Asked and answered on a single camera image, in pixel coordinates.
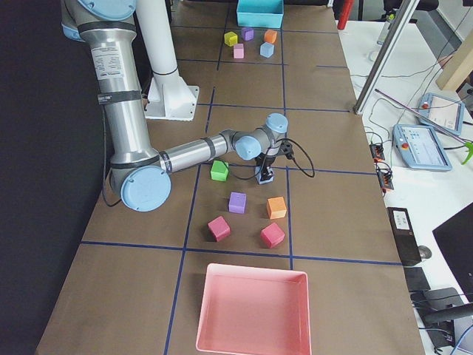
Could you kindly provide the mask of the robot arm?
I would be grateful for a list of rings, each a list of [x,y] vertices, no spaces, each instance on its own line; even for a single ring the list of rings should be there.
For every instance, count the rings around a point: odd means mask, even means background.
[[[288,121],[270,114],[252,132],[227,129],[164,151],[150,142],[147,120],[190,121],[199,90],[180,76],[164,1],[63,1],[64,35],[89,45],[100,92],[104,131],[114,154],[112,191],[137,212],[162,206],[174,172],[235,152],[257,160],[268,177]]]

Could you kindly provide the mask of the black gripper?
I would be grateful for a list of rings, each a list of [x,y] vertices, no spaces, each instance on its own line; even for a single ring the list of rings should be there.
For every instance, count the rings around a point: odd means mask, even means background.
[[[260,153],[256,158],[255,173],[257,178],[273,178],[273,170],[271,168],[275,157],[269,156],[265,153]]]

